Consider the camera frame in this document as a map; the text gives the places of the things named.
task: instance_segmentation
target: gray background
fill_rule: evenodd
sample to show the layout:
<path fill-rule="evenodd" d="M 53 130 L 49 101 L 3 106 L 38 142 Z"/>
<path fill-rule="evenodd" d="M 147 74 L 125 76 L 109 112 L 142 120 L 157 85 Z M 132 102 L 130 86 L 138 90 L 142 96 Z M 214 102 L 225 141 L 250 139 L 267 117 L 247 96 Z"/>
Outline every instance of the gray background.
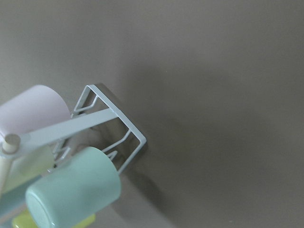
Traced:
<path fill-rule="evenodd" d="M 301 0 L 1 0 L 0 102 L 128 107 L 149 147 L 94 227 L 303 227 L 303 38 Z"/>

